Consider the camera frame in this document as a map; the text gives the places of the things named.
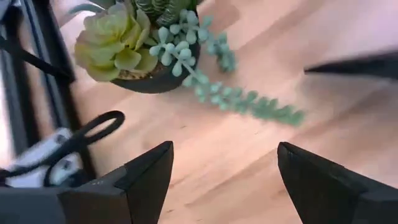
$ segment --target wooden surface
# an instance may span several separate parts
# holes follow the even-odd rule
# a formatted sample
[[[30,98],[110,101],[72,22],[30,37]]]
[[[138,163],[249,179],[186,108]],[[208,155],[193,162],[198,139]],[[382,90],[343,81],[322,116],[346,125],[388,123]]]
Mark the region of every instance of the wooden surface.
[[[72,5],[66,2],[55,2],[57,14]],[[174,169],[162,224],[301,223],[277,168],[281,141],[398,187],[398,84],[303,73],[318,62],[398,48],[396,0],[207,0],[198,12],[215,16],[212,30],[228,33],[239,60],[232,75],[218,73],[205,54],[199,67],[212,80],[304,109],[306,122],[292,128],[220,112],[183,88],[134,93],[96,83],[75,67],[73,94],[84,123],[109,110],[127,117],[118,131],[91,146],[100,174],[172,140]],[[71,54],[89,14],[61,22]]]

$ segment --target striped succulent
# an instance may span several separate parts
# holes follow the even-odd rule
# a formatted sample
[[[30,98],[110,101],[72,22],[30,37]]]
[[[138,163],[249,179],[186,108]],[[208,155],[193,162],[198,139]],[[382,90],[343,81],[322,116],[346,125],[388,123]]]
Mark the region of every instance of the striped succulent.
[[[180,11],[188,9],[195,0],[131,0],[159,27],[168,27],[178,21]]]

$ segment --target wooden table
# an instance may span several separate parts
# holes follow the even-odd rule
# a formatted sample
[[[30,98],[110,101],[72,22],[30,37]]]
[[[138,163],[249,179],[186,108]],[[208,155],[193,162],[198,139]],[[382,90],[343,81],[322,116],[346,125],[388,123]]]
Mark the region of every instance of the wooden table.
[[[58,0],[54,7],[61,14],[77,1],[70,2]],[[199,67],[212,80],[303,108],[306,122],[292,128],[221,112],[184,88],[134,93],[96,83],[75,67],[73,93],[84,123],[109,110],[127,117],[91,146],[100,174],[172,140],[175,161],[162,224],[301,223],[277,168],[281,141],[398,187],[397,82],[303,74],[303,67],[318,62],[398,48],[396,0],[207,0],[198,12],[215,15],[212,30],[228,33],[239,60],[232,75],[220,74],[205,54]],[[89,14],[62,22],[71,54]]]

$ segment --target string of pearls plant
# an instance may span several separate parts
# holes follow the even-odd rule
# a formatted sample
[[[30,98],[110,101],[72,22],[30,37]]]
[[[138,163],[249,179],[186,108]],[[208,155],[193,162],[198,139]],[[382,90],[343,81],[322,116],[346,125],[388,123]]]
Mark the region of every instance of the string of pearls plant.
[[[276,120],[281,123],[298,126],[304,119],[303,111],[294,111],[292,105],[278,107],[278,99],[259,97],[258,92],[249,91],[243,93],[240,87],[231,88],[221,82],[211,83],[207,75],[201,70],[192,67],[196,60],[192,57],[189,46],[195,43],[207,44],[206,51],[215,55],[218,65],[223,72],[232,72],[236,69],[236,59],[229,48],[226,34],[220,34],[217,38],[209,32],[212,18],[205,17],[202,25],[194,11],[182,10],[178,24],[170,28],[161,27],[154,33],[154,39],[149,39],[146,44],[152,45],[149,52],[158,56],[160,62],[170,66],[173,60],[177,60],[172,73],[178,77],[185,67],[190,75],[184,79],[183,86],[193,88],[199,102],[207,102],[217,105],[221,110],[230,110],[237,113],[251,113],[254,117],[265,120]]]

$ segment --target potted succulent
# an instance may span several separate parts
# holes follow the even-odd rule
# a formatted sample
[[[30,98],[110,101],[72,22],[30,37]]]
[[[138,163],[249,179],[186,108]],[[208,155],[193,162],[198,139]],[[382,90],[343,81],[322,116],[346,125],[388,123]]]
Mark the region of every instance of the potted succulent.
[[[274,119],[291,125],[303,121],[303,111],[290,105],[278,108],[277,99],[258,97],[256,91],[211,83],[196,68],[200,46],[215,55],[223,72],[233,72],[236,60],[226,34],[215,37],[209,32],[212,17],[202,23],[192,0],[91,0],[70,13],[95,12],[86,17],[85,29],[75,44],[79,66],[99,82],[142,93],[162,93],[180,85],[193,88],[200,102],[209,101],[221,110],[256,118]]]

